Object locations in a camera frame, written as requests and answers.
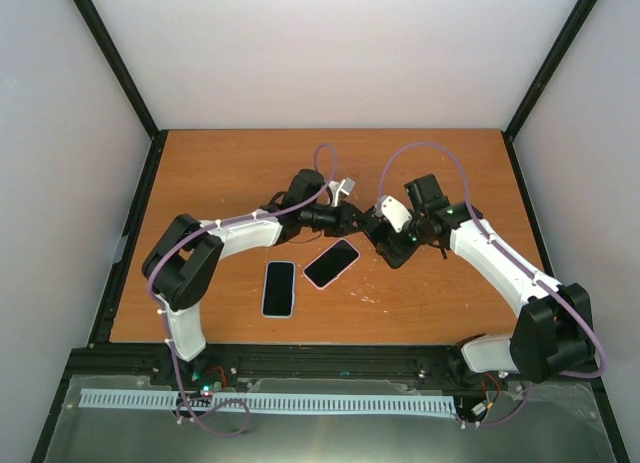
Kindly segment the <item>black phone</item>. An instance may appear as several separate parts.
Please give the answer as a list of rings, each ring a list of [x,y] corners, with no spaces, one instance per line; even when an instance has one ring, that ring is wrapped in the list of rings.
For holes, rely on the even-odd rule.
[[[371,244],[376,247],[388,234],[389,225],[382,216],[376,214],[376,207],[371,206],[364,213],[363,232]]]

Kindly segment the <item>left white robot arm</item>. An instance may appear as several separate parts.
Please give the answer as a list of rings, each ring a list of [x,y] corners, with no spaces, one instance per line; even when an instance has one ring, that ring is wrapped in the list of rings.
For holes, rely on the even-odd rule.
[[[327,182],[318,171],[302,169],[287,190],[251,213],[224,220],[181,214],[171,222],[144,260],[142,274],[159,305],[177,378],[193,386],[207,376],[200,303],[218,263],[286,243],[303,228],[334,238],[360,232],[364,214],[345,200],[354,187],[350,178]]]

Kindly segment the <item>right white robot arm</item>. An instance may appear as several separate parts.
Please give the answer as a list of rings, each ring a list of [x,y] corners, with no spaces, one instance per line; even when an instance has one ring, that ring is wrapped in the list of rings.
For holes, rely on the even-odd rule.
[[[453,253],[501,295],[517,318],[511,334],[481,335],[460,348],[474,373],[517,373],[534,383],[556,375],[579,376],[596,353],[590,298],[577,283],[563,285],[515,252],[482,213],[450,203],[434,175],[405,186],[411,204],[383,195],[366,212],[365,231],[393,269],[421,246]]]

